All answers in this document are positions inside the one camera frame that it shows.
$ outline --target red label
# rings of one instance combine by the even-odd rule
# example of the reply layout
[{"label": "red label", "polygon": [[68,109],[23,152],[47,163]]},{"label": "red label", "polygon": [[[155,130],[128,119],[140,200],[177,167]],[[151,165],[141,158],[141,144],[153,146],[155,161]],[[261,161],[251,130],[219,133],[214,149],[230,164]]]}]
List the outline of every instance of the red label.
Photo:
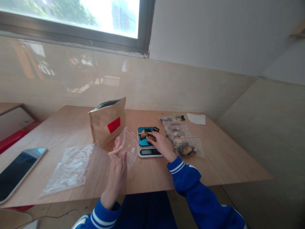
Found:
[{"label": "red label", "polygon": [[120,125],[121,125],[121,119],[120,119],[120,117],[118,117],[116,120],[109,123],[107,126],[108,126],[110,133],[112,134],[117,128],[119,128]]}]

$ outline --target window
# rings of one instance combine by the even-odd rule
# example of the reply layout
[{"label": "window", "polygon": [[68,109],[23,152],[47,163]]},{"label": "window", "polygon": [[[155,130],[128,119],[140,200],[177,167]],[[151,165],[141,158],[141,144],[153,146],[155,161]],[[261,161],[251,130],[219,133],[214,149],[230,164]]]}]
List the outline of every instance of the window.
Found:
[{"label": "window", "polygon": [[155,0],[1,0],[0,30],[147,53]]}]

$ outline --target dark pants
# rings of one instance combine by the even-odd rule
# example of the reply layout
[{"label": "dark pants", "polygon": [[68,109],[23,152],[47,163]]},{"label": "dark pants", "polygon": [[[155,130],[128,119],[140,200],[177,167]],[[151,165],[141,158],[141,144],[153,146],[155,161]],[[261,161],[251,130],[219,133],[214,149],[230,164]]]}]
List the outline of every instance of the dark pants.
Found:
[{"label": "dark pants", "polygon": [[166,191],[126,195],[116,229],[177,229]]}]

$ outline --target tree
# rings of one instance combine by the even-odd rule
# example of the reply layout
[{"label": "tree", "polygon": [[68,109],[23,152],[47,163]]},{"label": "tree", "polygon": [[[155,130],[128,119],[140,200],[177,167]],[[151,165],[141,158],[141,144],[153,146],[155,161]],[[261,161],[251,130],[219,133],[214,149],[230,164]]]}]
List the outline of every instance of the tree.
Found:
[{"label": "tree", "polygon": [[39,16],[44,19],[55,17],[58,20],[79,25],[97,27],[96,18],[81,4],[80,0],[53,0],[55,16],[48,15],[33,0],[0,0],[0,9]]},{"label": "tree", "polygon": [[33,0],[2,0],[0,1],[0,8],[15,13],[48,17],[48,15],[39,8]]},{"label": "tree", "polygon": [[80,3],[80,0],[56,0],[52,6],[56,18],[66,22],[97,27],[96,18]]}]

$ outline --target person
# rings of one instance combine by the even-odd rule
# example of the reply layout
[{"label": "person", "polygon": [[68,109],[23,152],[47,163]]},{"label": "person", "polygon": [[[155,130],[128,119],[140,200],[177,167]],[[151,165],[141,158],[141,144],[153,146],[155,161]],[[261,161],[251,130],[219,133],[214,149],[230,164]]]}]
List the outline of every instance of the person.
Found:
[{"label": "person", "polygon": [[[149,133],[148,139],[168,161],[176,191],[184,196],[198,228],[245,229],[242,216],[231,206],[221,205],[215,194],[200,182],[201,174],[192,165],[185,164],[169,148],[165,137],[158,132]],[[127,165],[126,151],[119,155],[120,138],[115,141],[108,183],[92,214],[82,216],[72,229],[85,228],[177,228],[166,191],[126,195],[122,206],[116,199],[124,185]]]}]

